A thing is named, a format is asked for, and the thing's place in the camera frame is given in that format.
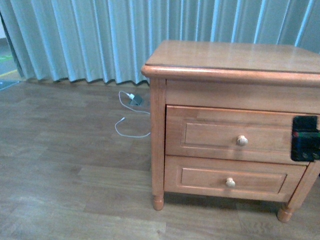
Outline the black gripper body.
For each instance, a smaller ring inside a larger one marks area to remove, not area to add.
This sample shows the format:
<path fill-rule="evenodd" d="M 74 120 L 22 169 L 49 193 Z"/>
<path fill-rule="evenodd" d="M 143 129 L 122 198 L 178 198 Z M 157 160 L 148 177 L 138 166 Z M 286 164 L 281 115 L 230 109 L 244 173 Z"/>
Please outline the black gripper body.
<path fill-rule="evenodd" d="M 320 159 L 320 131 L 316 115 L 298 115 L 292 121 L 291 159 L 314 162 Z"/>

